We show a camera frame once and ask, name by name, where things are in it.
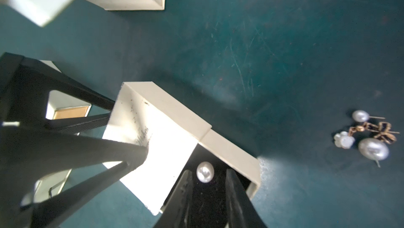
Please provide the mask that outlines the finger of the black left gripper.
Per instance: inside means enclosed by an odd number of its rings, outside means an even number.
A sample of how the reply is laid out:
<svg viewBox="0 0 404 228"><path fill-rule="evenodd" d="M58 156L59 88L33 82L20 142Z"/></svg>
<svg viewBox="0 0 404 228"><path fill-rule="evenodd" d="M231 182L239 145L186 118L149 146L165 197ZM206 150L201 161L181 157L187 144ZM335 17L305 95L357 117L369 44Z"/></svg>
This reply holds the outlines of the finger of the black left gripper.
<svg viewBox="0 0 404 228"><path fill-rule="evenodd" d="M49 94L59 91L107 110L106 114L49 120ZM115 102L52 69L45 63L22 55L1 56L1 122L19 122L63 133L80 133L108 124Z"/></svg>
<svg viewBox="0 0 404 228"><path fill-rule="evenodd" d="M104 162L143 164L148 148L81 135L22 127L1 128L1 205L19 209L38 179L51 173Z"/></svg>

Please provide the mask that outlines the white pearl earring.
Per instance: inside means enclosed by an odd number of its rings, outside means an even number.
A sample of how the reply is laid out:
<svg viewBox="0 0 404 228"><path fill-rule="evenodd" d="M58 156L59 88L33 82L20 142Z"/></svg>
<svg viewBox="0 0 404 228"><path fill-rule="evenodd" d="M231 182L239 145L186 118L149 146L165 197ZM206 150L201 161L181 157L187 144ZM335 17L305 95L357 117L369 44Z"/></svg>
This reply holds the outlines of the white pearl earring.
<svg viewBox="0 0 404 228"><path fill-rule="evenodd" d="M213 165L207 161L200 163L197 167L196 175L200 182L209 183L215 175Z"/></svg>

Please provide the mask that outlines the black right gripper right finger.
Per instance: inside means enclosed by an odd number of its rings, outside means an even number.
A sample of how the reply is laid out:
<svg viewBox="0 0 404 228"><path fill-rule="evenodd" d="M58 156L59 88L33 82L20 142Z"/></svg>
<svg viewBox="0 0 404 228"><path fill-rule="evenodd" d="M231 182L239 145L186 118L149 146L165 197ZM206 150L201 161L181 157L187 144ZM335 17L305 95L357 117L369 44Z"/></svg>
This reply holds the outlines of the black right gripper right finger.
<svg viewBox="0 0 404 228"><path fill-rule="evenodd" d="M226 212L230 228L266 228L233 169L226 170Z"/></svg>

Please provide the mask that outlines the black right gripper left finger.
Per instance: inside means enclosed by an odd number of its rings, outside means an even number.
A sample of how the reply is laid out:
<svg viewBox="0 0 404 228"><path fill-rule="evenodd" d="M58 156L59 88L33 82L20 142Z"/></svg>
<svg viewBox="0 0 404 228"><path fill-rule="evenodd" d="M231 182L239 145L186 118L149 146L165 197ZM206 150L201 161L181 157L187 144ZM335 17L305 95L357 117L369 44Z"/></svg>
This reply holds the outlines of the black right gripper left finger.
<svg viewBox="0 0 404 228"><path fill-rule="evenodd" d="M188 228L193 186L192 172L184 171L154 228Z"/></svg>

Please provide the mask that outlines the pearl bow earring pile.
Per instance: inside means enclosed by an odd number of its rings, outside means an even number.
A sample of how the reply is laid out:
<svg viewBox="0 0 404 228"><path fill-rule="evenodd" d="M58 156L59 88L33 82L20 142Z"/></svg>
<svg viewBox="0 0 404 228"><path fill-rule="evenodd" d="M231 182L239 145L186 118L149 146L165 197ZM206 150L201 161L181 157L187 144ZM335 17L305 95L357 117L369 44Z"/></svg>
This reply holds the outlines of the pearl bow earring pile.
<svg viewBox="0 0 404 228"><path fill-rule="evenodd" d="M351 118L353 124L347 130L334 134L334 145L344 150L356 148L380 168L380 163L389 158L389 146L397 141L400 132L394 131L385 117L372 116L364 110L353 111Z"/></svg>

